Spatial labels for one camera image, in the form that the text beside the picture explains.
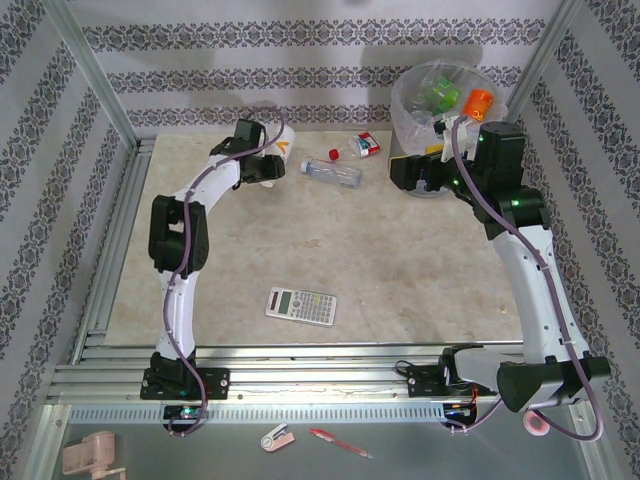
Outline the pink tape roll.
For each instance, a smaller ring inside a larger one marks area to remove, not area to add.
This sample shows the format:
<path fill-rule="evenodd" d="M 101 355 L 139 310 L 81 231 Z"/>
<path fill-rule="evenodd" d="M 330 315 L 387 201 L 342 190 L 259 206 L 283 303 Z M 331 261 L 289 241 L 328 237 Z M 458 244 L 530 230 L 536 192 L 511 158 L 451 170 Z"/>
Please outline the pink tape roll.
<path fill-rule="evenodd" d="M 523 426 L 532 436 L 545 436 L 550 431 L 550 425 L 539 414 L 534 411 L 527 411 L 523 415 Z"/>

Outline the aluminium side rail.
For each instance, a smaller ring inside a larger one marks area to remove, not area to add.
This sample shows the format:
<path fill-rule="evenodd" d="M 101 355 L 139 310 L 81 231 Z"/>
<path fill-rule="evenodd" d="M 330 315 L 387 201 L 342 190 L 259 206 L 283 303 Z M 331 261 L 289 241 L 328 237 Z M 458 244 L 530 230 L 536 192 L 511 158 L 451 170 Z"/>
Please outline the aluminium side rail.
<path fill-rule="evenodd" d="M 154 146 L 153 138 L 143 139 L 127 158 L 69 357 L 72 365 L 82 361 L 86 347 L 106 337 Z"/>

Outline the pink white clip tool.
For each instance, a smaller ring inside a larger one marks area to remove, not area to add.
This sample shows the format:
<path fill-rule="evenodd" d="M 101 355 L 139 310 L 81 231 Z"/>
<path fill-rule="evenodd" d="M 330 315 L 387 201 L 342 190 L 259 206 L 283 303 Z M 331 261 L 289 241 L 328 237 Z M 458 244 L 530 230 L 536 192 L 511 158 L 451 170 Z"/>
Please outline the pink white clip tool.
<path fill-rule="evenodd" d="M 287 423 L 281 423 L 264 435 L 260 441 L 261 448 L 268 453 L 273 453 L 293 443 L 295 436 L 287 428 Z"/>

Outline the translucent plastic bin bag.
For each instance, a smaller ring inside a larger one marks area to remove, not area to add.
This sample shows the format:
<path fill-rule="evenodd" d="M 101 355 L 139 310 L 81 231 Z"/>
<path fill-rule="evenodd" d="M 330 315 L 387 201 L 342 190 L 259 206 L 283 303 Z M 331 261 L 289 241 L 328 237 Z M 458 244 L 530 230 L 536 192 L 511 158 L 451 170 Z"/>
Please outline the translucent plastic bin bag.
<path fill-rule="evenodd" d="M 454 108 L 445 113 L 433 112 L 432 83 L 440 76 L 451 80 L 461 95 Z M 508 109 L 497 85 L 481 70 L 462 61 L 438 58 L 402 73 L 391 89 L 390 112 L 394 133 L 402 150 L 407 154 L 420 154 L 428 146 L 439 145 L 442 138 L 434 132 L 434 123 L 443 117 L 461 115 L 461 110 L 473 89 L 490 91 L 493 105 L 486 121 L 502 120 Z M 467 118 L 467 146 L 471 149 L 477 142 L 479 126 Z"/>

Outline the clear water bottle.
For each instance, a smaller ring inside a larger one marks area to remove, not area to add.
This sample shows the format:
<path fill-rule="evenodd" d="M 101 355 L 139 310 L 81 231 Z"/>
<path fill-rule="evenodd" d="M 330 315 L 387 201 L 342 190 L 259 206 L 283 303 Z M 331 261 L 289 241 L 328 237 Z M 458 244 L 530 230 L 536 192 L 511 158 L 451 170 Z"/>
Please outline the clear water bottle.
<path fill-rule="evenodd" d="M 319 160 L 306 160 L 301 163 L 300 170 L 312 180 L 329 185 L 358 189 L 362 184 L 363 172 L 353 167 Z"/>

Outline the orange label bottle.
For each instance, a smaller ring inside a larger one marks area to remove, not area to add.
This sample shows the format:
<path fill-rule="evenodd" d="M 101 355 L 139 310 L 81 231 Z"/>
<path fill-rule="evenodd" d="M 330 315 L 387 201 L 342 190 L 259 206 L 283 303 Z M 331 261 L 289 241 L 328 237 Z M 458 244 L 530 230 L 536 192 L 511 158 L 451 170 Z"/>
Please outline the orange label bottle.
<path fill-rule="evenodd" d="M 468 119 L 483 123 L 493 105 L 493 94 L 484 89 L 473 89 L 461 110 Z"/>

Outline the grey metal mesh bin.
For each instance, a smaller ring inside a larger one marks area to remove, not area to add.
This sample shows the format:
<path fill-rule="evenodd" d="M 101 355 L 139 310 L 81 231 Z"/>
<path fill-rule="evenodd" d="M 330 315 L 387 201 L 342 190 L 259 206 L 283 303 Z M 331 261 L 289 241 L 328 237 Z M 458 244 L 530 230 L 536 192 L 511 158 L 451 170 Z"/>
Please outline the grey metal mesh bin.
<path fill-rule="evenodd" d="M 476 150 L 476 145 L 478 143 L 478 138 L 477 138 L 477 142 L 475 144 L 475 147 L 473 149 L 469 148 L 467 146 L 467 151 L 464 153 L 465 155 L 467 155 L 468 158 L 472 158 L 473 155 L 475 154 L 475 150 Z M 435 155 L 437 158 L 441 157 L 441 152 L 438 153 L 432 153 L 433 155 Z M 391 150 L 390 150 L 390 154 L 389 154 L 389 158 L 390 157 L 394 157 L 394 156 L 405 156 L 405 155 L 430 155 L 430 154 L 426 154 L 425 151 L 423 153 L 420 154 L 407 154 L 405 153 L 402 148 L 401 145 L 399 143 L 399 141 L 396 138 L 396 134 L 392 133 L 392 142 L 391 142 Z M 448 192 L 447 189 L 441 189 L 441 190 L 436 190 L 436 191 L 428 191 L 426 189 L 426 181 L 424 179 L 424 170 L 422 171 L 422 180 L 418 182 L 417 188 L 414 191 L 404 191 L 412 196 L 418 197 L 418 198 L 423 198 L 423 199 L 431 199 L 431 198 L 437 198 L 439 196 L 442 196 L 444 194 L 446 194 Z"/>

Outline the red pen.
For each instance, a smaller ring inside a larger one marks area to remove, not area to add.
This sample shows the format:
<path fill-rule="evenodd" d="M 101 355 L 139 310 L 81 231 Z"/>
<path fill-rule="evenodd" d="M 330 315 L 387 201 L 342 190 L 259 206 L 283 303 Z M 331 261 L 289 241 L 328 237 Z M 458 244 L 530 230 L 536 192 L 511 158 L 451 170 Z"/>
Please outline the red pen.
<path fill-rule="evenodd" d="M 321 439 L 327 443 L 333 444 L 335 446 L 337 446 L 338 448 L 341 448 L 345 451 L 348 451 L 350 453 L 353 453 L 355 455 L 358 455 L 362 458 L 365 459 L 374 459 L 374 456 L 372 454 L 370 454 L 369 452 L 367 452 L 364 449 L 361 449 L 359 447 L 356 447 L 354 445 L 348 444 L 340 439 L 338 439 L 334 434 L 320 429 L 320 428 L 310 428 L 309 429 L 309 433 L 311 435 L 313 435 L 314 437 Z"/>

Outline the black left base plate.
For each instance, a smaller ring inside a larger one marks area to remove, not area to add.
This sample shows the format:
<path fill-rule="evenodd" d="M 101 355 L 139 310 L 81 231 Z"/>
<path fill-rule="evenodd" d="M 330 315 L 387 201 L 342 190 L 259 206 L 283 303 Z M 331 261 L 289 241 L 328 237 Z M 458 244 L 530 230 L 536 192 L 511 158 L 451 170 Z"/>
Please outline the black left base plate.
<path fill-rule="evenodd" d="M 208 400 L 226 400 L 230 382 L 230 370 L 226 368 L 197 368 Z M 193 373 L 183 364 L 175 371 L 144 372 L 140 389 L 143 400 L 196 401 L 202 397 L 200 385 Z"/>

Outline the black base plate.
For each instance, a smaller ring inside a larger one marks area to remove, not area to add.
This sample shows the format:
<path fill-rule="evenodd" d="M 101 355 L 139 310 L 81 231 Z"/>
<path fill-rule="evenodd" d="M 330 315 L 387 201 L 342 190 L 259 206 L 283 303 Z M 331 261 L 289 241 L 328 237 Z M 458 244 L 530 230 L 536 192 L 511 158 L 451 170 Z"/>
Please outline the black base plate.
<path fill-rule="evenodd" d="M 197 368 L 208 400 L 226 400 L 230 382 L 230 370 L 226 368 Z M 193 373 L 183 364 L 175 371 L 144 372 L 140 389 L 143 400 L 196 401 L 202 397 L 200 385 Z"/>
<path fill-rule="evenodd" d="M 408 394 L 414 397 L 471 397 L 495 395 L 487 387 L 454 377 L 446 366 L 414 365 L 404 367 Z"/>

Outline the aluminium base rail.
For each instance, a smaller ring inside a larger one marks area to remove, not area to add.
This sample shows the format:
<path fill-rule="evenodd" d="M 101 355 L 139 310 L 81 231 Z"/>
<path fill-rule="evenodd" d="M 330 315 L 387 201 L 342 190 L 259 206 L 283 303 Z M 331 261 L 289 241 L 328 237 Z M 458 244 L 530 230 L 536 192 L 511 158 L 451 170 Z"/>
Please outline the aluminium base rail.
<path fill-rule="evenodd" d="M 278 394 L 293 403 L 314 397 L 391 401 L 407 394 L 395 364 L 434 364 L 444 348 L 436 343 L 214 346 L 199 348 L 197 362 L 229 369 L 232 403 L 266 402 Z M 56 367 L 46 399 L 67 404 L 136 402 L 152 352 L 142 346 L 87 347 L 78 361 Z"/>

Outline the aluminium frame post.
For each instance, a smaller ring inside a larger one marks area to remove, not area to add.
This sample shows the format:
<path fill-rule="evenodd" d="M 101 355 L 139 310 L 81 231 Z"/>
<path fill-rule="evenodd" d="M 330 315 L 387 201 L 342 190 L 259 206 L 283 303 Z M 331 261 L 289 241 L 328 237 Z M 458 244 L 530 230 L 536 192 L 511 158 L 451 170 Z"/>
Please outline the aluminium frame post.
<path fill-rule="evenodd" d="M 40 1 L 127 149 L 137 149 L 141 140 L 67 0 Z"/>
<path fill-rule="evenodd" d="M 552 58 L 555 49 L 564 37 L 583 3 L 584 0 L 560 1 L 542 32 L 540 41 L 533 51 L 531 58 L 523 69 L 521 78 L 516 83 L 507 101 L 508 114 L 506 119 L 508 121 L 515 122 L 521 114 L 532 91 Z"/>

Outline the red white label bottle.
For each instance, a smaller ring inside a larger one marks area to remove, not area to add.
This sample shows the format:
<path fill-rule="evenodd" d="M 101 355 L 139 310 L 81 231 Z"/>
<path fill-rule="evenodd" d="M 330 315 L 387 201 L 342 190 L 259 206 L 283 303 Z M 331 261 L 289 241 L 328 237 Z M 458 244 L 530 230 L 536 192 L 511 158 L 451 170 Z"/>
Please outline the red white label bottle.
<path fill-rule="evenodd" d="M 363 159 L 380 152 L 379 143 L 369 132 L 362 132 L 350 137 L 345 143 L 328 152 L 332 162 L 340 160 Z"/>

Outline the silver scientific calculator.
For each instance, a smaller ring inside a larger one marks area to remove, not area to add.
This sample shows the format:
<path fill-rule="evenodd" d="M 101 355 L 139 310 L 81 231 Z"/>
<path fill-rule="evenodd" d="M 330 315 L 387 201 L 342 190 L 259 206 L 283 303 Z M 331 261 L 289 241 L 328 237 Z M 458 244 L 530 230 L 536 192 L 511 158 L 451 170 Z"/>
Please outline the silver scientific calculator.
<path fill-rule="evenodd" d="M 272 287 L 268 296 L 265 315 L 272 318 L 331 328 L 337 310 L 337 298 L 333 295 Z"/>

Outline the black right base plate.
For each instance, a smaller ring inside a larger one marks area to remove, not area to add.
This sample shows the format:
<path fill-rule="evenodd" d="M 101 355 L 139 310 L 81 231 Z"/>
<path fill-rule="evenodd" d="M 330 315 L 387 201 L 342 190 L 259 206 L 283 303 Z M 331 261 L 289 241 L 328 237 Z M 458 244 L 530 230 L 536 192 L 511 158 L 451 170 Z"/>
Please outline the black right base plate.
<path fill-rule="evenodd" d="M 471 397 L 495 395 L 487 387 L 454 377 L 446 366 L 414 365 L 404 367 L 408 394 L 414 397 Z"/>

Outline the white bottle orange V print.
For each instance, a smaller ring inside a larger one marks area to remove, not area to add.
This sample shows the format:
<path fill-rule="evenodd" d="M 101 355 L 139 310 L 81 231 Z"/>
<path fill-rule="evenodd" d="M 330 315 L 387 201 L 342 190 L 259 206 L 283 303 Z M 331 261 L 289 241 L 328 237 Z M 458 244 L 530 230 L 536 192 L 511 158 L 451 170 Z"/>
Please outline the white bottle orange V print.
<path fill-rule="evenodd" d="M 269 142 L 276 136 L 278 131 L 279 131 L 278 126 L 276 125 L 268 126 L 266 129 L 264 140 L 266 142 Z M 283 133 L 278 137 L 278 140 L 268 148 L 262 150 L 258 154 L 258 156 L 260 158 L 263 158 L 266 155 L 278 155 L 283 159 L 284 164 L 287 164 L 289 156 L 293 149 L 295 138 L 296 138 L 295 131 L 289 125 L 286 125 L 284 127 Z"/>

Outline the pink plastic holder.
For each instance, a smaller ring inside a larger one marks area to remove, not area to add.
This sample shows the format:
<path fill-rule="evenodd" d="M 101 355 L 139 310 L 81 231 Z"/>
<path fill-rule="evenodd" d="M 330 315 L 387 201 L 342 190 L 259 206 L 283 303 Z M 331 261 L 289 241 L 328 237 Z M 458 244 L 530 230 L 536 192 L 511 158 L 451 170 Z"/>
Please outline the pink plastic holder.
<path fill-rule="evenodd" d="M 62 450 L 62 474 L 65 476 L 89 474 L 91 480 L 106 480 L 117 475 L 127 480 L 125 467 L 112 468 L 115 462 L 115 434 L 99 431 L 81 440 L 69 443 Z"/>

